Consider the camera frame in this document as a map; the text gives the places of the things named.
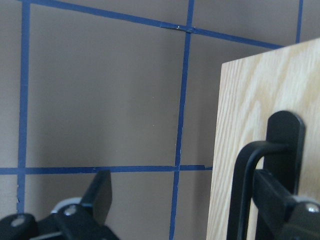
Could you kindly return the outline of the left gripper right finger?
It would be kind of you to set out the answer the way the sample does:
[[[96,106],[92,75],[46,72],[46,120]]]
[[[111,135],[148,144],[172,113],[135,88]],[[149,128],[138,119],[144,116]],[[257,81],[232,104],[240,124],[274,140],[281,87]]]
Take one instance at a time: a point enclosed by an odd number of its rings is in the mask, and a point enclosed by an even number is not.
[[[258,169],[253,179],[258,209],[257,240],[318,240],[320,203],[291,194],[270,172]]]

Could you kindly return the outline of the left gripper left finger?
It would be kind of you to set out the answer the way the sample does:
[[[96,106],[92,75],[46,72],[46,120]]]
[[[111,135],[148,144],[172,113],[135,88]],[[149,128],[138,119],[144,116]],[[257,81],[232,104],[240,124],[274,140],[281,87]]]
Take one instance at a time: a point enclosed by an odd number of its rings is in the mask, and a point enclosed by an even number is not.
[[[112,204],[112,181],[109,170],[99,171],[81,198],[80,205],[100,225],[104,225]]]

